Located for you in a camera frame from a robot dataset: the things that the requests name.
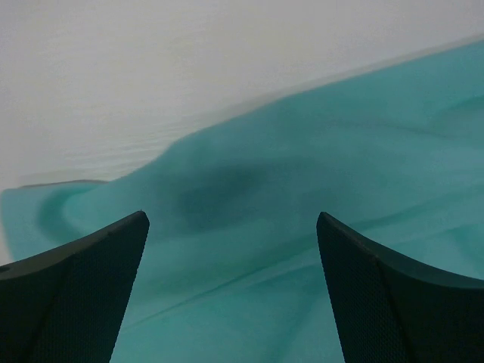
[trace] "wrinkled fabric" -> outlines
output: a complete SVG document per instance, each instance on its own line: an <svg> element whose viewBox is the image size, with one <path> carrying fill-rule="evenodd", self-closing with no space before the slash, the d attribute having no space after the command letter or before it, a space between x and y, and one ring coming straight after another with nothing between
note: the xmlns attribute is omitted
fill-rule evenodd
<svg viewBox="0 0 484 363"><path fill-rule="evenodd" d="M484 278L484 42L282 99L107 184L2 195L15 259L139 209L150 232L113 363L342 363L321 211Z"/></svg>

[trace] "white wall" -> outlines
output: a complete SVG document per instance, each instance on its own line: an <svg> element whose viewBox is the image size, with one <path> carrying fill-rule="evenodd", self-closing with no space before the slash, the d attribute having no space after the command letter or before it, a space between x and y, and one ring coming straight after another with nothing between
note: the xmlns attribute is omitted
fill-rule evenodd
<svg viewBox="0 0 484 363"><path fill-rule="evenodd" d="M261 95L484 33L484 0L2 0L0 190L115 178Z"/></svg>

